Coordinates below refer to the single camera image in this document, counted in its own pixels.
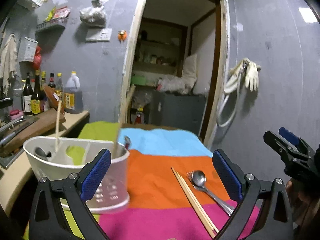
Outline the person's hand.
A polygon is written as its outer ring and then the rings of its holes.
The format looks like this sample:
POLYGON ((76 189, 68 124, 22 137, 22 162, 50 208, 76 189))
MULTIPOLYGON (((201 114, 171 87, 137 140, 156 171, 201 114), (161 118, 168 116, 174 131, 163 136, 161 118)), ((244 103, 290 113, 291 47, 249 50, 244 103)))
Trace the person's hand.
POLYGON ((301 229, 306 228, 319 211, 319 198, 310 197, 307 193, 298 189, 298 183, 291 178, 285 186, 293 221, 301 229))

